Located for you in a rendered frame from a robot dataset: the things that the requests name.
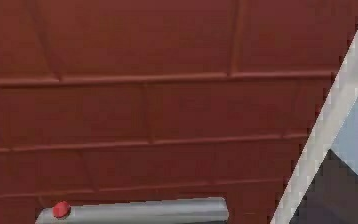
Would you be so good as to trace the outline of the red-brown panelled room door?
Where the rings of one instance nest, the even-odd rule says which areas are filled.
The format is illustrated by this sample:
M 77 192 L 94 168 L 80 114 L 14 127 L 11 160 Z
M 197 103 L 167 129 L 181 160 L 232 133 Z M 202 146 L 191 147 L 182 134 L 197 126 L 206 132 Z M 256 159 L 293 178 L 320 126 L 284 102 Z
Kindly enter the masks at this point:
M 0 0 L 0 224 L 222 196 L 269 224 L 358 0 Z

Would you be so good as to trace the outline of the red round door knob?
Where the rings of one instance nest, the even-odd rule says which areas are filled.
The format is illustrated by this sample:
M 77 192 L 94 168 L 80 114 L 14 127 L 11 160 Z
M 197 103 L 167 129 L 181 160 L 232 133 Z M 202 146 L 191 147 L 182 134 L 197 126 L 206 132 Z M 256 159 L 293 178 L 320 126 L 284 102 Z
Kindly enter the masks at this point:
M 52 208 L 52 215 L 57 219 L 66 218 L 71 212 L 71 206 L 67 201 L 60 201 Z

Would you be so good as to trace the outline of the white door frame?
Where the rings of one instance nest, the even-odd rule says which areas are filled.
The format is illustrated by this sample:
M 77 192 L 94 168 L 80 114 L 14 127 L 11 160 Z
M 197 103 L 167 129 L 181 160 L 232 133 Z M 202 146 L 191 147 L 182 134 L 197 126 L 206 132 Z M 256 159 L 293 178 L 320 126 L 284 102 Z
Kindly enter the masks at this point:
M 358 29 L 270 224 L 289 224 L 358 98 Z

